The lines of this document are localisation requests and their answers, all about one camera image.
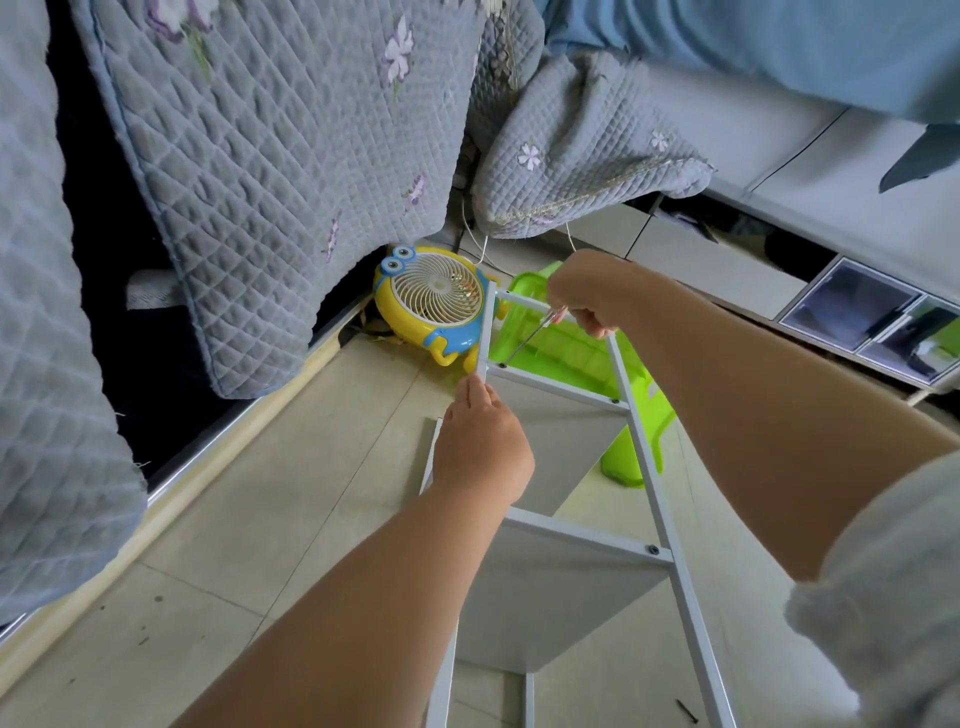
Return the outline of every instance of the person's left arm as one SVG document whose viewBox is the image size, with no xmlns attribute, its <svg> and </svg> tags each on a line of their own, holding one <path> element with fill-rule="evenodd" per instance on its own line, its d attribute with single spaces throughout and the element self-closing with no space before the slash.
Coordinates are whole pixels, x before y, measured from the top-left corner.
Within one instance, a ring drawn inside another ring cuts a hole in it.
<svg viewBox="0 0 960 728">
<path fill-rule="evenodd" d="M 461 382 L 433 485 L 348 554 L 174 723 L 397 728 L 420 720 L 467 591 L 534 459 L 483 381 Z"/>
</svg>

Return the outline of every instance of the quilted fabric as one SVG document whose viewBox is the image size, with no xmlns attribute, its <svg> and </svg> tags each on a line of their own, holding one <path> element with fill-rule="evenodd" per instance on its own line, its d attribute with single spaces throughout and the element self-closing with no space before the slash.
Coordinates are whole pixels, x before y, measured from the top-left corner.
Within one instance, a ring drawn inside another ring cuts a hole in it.
<svg viewBox="0 0 960 728">
<path fill-rule="evenodd" d="M 0 24 L 0 624 L 116 554 L 146 487 L 102 393 L 60 192 L 42 3 Z"/>
<path fill-rule="evenodd" d="M 467 133 L 481 152 L 489 151 L 520 91 L 537 73 L 543 33 L 533 0 L 509 0 L 487 20 L 467 111 Z"/>
<path fill-rule="evenodd" d="M 486 16 L 476 0 L 225 0 L 198 54 L 144 0 L 71 2 L 214 391 L 276 389 L 357 260 L 443 226 Z"/>
<path fill-rule="evenodd" d="M 474 179 L 484 233 L 531 237 L 607 205 L 694 195 L 713 168 L 650 97 L 646 66 L 607 51 L 545 63 Z"/>
</svg>

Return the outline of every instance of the white sleeve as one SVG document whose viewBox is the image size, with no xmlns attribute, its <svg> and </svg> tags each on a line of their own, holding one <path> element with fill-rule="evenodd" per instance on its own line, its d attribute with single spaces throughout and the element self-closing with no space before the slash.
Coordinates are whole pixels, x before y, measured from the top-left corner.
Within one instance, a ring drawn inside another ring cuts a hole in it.
<svg viewBox="0 0 960 728">
<path fill-rule="evenodd" d="M 871 728 L 960 726 L 960 451 L 876 497 L 786 606 Z"/>
</svg>

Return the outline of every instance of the white metal frame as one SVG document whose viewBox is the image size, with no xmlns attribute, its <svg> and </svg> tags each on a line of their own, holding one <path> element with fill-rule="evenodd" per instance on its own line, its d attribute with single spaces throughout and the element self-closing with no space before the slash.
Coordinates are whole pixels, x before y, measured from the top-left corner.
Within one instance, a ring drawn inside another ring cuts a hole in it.
<svg viewBox="0 0 960 728">
<path fill-rule="evenodd" d="M 541 312 L 546 312 L 548 309 L 545 303 L 498 290 L 496 284 L 491 282 L 487 291 L 486 304 L 483 312 L 483 327 L 480 338 L 477 372 L 485 380 L 488 376 L 506 379 L 549 393 L 552 396 L 575 400 L 581 404 L 594 406 L 608 412 L 622 413 L 634 440 L 637 459 L 639 461 L 640 471 L 643 474 L 647 497 L 650 501 L 650 508 L 653 511 L 654 523 L 657 528 L 660 545 L 643 545 L 639 542 L 629 542 L 630 540 L 626 539 L 616 539 L 609 535 L 591 532 L 589 529 L 573 526 L 572 524 L 562 522 L 550 516 L 533 514 L 518 508 L 511 509 L 508 515 L 508 522 L 537 522 L 541 527 L 549 530 L 551 533 L 555 532 L 558 541 L 577 539 L 580 543 L 596 544 L 598 548 L 631 554 L 637 554 L 641 549 L 645 549 L 646 554 L 648 554 L 646 557 L 648 566 L 652 563 L 656 568 L 664 569 L 673 587 L 673 593 L 680 610 L 681 622 L 684 627 L 690 656 L 698 682 L 700 683 L 701 693 L 703 694 L 709 725 L 713 728 L 735 728 L 735 720 L 733 718 L 730 701 L 724 689 L 723 679 L 721 678 L 720 670 L 710 645 L 707 627 L 693 590 L 693 583 L 686 567 L 686 561 L 680 549 L 680 539 L 677 536 L 677 530 L 667 508 L 666 498 L 660 487 L 660 479 L 657 471 L 651 467 L 651 463 L 654 462 L 652 451 L 643 431 L 643 424 L 636 409 L 630 380 L 624 368 L 620 349 L 617 347 L 614 337 L 608 339 L 608 350 L 620 391 L 619 401 L 609 400 L 591 392 L 571 387 L 542 376 L 534 376 L 515 368 L 505 368 L 503 365 L 491 364 L 489 351 L 492 336 L 492 322 L 498 299 L 527 306 Z M 439 429 L 440 423 L 437 425 L 437 433 L 439 433 Z M 430 481 L 432 462 L 433 447 L 431 446 L 430 458 L 424 474 L 422 488 L 425 488 Z M 464 624 L 464 617 L 462 616 L 458 629 L 463 630 L 465 628 L 466 625 Z M 442 728 L 442 726 L 446 725 L 456 645 L 457 634 L 455 632 L 450 641 L 450 647 L 447 650 L 444 665 L 438 675 L 437 683 L 431 695 L 425 722 L 426 728 Z M 527 671 L 525 673 L 524 690 L 523 726 L 524 728 L 533 728 L 533 672 Z"/>
</svg>

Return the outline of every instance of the glass panel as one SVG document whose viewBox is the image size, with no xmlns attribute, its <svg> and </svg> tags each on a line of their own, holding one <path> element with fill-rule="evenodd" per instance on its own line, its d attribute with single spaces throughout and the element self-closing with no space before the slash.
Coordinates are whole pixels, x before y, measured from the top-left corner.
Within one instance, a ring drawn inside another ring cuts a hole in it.
<svg viewBox="0 0 960 728">
<path fill-rule="evenodd" d="M 853 352 L 893 323 L 921 294 L 850 260 L 841 260 L 783 317 L 785 326 Z"/>
<path fill-rule="evenodd" d="M 860 355 L 929 384 L 960 359 L 960 309 L 927 298 Z"/>
</svg>

